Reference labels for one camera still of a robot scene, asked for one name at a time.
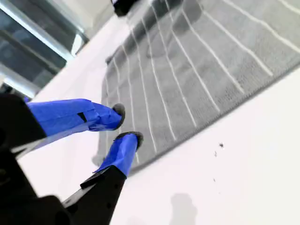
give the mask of striped rug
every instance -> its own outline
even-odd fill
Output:
[[[100,133],[93,162],[140,131],[138,170],[299,63],[299,0],[155,0],[108,66],[102,104],[121,102],[127,117]]]

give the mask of black rubber fingertip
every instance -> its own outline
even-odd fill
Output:
[[[143,141],[144,141],[144,136],[141,132],[136,132],[136,131],[129,131],[129,132],[125,132],[125,133],[122,133],[122,134],[119,134],[115,140],[119,139],[119,138],[122,138],[124,137],[125,135],[129,135],[129,134],[134,134],[136,135],[137,137],[137,148],[136,150],[139,149],[139,147],[142,145]]]

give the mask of blue painter's tape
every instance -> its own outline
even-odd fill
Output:
[[[86,130],[114,130],[121,121],[113,109],[86,99],[29,102],[27,106],[48,136],[36,148]]]
[[[116,139],[104,162],[98,170],[99,172],[111,165],[116,166],[125,176],[128,176],[135,152],[138,145],[138,139],[135,134],[127,134],[121,138]]]

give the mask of white floor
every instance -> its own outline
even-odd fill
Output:
[[[105,58],[128,33],[113,17],[35,101],[100,103]],[[111,224],[300,224],[299,84],[300,70],[128,178]],[[97,133],[80,133],[20,164],[39,195],[64,200],[96,169],[97,147]]]

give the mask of black object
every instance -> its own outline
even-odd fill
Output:
[[[114,12],[117,16],[126,16],[136,1],[138,0],[117,0],[115,3],[112,1]]]
[[[64,203],[55,196],[38,198],[15,157],[46,135],[19,97],[0,94],[0,109],[0,225],[109,224],[126,176],[110,166]]]

